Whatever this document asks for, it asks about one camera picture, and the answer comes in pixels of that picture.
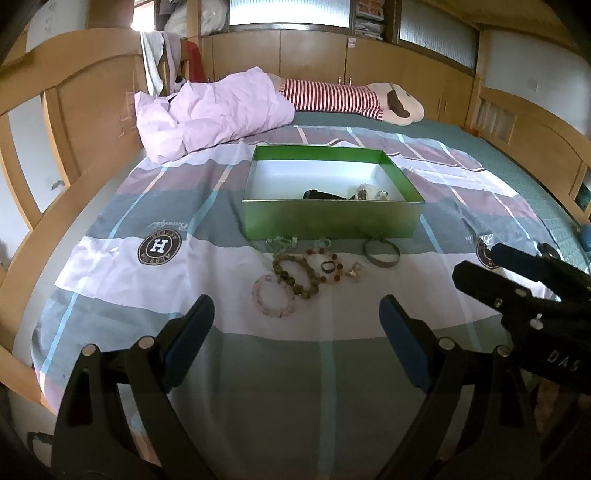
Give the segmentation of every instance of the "wooden headboard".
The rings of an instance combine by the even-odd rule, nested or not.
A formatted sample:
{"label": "wooden headboard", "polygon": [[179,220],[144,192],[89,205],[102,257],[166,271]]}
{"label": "wooden headboard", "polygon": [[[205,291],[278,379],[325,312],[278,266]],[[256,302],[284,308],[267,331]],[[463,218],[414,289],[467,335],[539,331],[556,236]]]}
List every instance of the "wooden headboard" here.
{"label": "wooden headboard", "polygon": [[476,128],[484,139],[530,172],[583,224],[585,211],[574,202],[587,169],[591,141],[548,110],[510,93],[481,88]]}
{"label": "wooden headboard", "polygon": [[[0,165],[29,233],[0,268],[0,382],[43,403],[35,372],[11,355],[33,287],[70,225],[141,150],[134,93],[146,90],[139,33],[81,30],[53,37],[0,69]],[[40,95],[66,189],[43,213],[23,175],[8,112]]]}

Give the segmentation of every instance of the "pink quilt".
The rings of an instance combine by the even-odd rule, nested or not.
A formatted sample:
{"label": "pink quilt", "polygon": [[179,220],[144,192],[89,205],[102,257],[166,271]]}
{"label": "pink quilt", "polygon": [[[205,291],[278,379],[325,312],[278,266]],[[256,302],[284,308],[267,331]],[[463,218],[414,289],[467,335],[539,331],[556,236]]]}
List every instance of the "pink quilt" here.
{"label": "pink quilt", "polygon": [[137,127],[153,162],[291,123],[294,105],[259,67],[216,83],[185,83],[176,95],[135,94]]}

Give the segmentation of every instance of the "red and white striped fabric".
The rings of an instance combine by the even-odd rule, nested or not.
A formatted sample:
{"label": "red and white striped fabric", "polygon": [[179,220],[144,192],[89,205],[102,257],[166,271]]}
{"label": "red and white striped fabric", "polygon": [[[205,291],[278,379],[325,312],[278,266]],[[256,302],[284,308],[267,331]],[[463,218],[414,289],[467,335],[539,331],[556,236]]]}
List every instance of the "red and white striped fabric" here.
{"label": "red and white striped fabric", "polygon": [[280,90],[297,111],[358,113],[381,120],[378,95],[367,87],[285,79]]}

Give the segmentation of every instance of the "screw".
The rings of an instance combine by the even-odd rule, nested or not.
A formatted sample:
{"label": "screw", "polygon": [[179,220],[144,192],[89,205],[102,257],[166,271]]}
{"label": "screw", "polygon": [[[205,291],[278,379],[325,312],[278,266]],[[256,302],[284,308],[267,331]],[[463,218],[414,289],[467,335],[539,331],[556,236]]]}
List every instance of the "screw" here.
{"label": "screw", "polygon": [[544,328],[544,324],[538,319],[531,319],[530,327],[535,328],[536,330],[541,330],[542,328]]}
{"label": "screw", "polygon": [[440,338],[438,343],[439,343],[439,346],[441,348],[443,348],[444,350],[453,350],[453,348],[456,346],[456,342],[454,342],[449,337]]}
{"label": "screw", "polygon": [[82,355],[84,356],[91,356],[94,355],[96,352],[96,345],[89,343],[82,349]]}
{"label": "screw", "polygon": [[138,346],[143,350],[147,350],[148,348],[152,347],[154,341],[154,337],[145,336],[139,339]]}
{"label": "screw", "polygon": [[511,354],[511,350],[506,345],[499,345],[496,348],[496,353],[504,358],[507,358]]}

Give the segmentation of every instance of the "stuffed toy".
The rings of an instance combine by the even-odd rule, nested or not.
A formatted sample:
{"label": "stuffed toy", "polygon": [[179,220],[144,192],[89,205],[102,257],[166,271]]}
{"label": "stuffed toy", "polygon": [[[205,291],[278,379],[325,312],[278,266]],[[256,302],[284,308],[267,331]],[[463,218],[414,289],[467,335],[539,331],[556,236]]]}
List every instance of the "stuffed toy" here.
{"label": "stuffed toy", "polygon": [[394,125],[423,119],[425,110],[412,95],[394,83],[367,86],[284,79],[269,74],[273,86],[297,111],[358,113]]}

